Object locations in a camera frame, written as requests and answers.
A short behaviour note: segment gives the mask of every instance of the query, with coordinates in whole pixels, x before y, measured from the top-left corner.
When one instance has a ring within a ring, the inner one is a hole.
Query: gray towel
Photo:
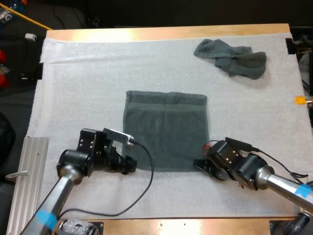
[[[193,160],[203,158],[208,140],[206,101],[202,94],[127,91],[123,131],[148,148],[156,171],[197,171]],[[150,170],[140,146],[125,146],[123,154]]]
[[[220,39],[204,39],[194,55],[205,59],[215,58],[215,66],[228,72],[229,76],[242,75],[258,79],[266,68],[265,52],[252,53],[251,47],[231,47]]]

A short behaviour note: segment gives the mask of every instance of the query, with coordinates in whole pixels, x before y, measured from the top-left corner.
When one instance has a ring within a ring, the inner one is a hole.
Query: red object
[[[202,149],[202,154],[206,156],[209,148],[211,148],[212,146],[210,145],[210,143],[206,143],[204,146],[203,146],[203,149]]]
[[[5,63],[6,61],[6,54],[0,50],[0,63]]]
[[[5,89],[10,85],[9,80],[5,78],[5,76],[0,74],[0,87]]]

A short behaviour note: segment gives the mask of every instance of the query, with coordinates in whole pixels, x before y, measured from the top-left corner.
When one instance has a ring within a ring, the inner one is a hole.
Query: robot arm
[[[135,172],[137,161],[120,156],[113,141],[128,143],[131,136],[114,130],[82,129],[76,150],[64,151],[57,164],[59,181],[55,184],[22,235],[48,235],[57,224],[61,210],[74,185],[90,176],[94,169],[127,174]]]
[[[194,165],[217,180],[238,181],[252,190],[269,188],[313,213],[311,187],[276,175],[263,158],[253,153],[243,157],[239,150],[260,151],[250,144],[226,138],[208,149],[208,160],[195,160]]]

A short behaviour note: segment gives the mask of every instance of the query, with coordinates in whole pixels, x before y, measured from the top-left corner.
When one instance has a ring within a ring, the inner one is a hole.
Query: yellow stick
[[[22,17],[22,18],[24,18],[24,19],[27,20],[27,21],[30,21],[30,22],[32,22],[32,23],[34,23],[34,24],[36,24],[36,25],[38,25],[38,26],[40,26],[40,27],[46,29],[46,30],[53,30],[52,28],[49,28],[49,27],[47,27],[47,26],[45,26],[45,25],[43,25],[43,24],[41,24],[41,23],[39,23],[39,22],[37,22],[37,21],[34,21],[34,20],[32,20],[31,18],[28,18],[27,16],[21,14],[20,12],[17,12],[17,11],[15,11],[15,10],[13,10],[13,9],[11,9],[11,8],[9,8],[9,7],[7,7],[6,5],[3,5],[2,3],[0,3],[0,6],[3,7],[4,9],[6,9],[6,10],[8,10],[8,11],[10,11],[10,12],[12,12],[12,13],[14,13],[14,14],[16,14],[16,15]]]

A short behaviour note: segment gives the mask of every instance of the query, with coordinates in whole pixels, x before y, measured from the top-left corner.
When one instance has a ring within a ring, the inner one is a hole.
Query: wooden table
[[[48,38],[71,42],[135,42],[199,37],[290,33],[289,25],[52,30]],[[290,218],[120,219],[104,222],[105,235],[269,235],[269,221]]]

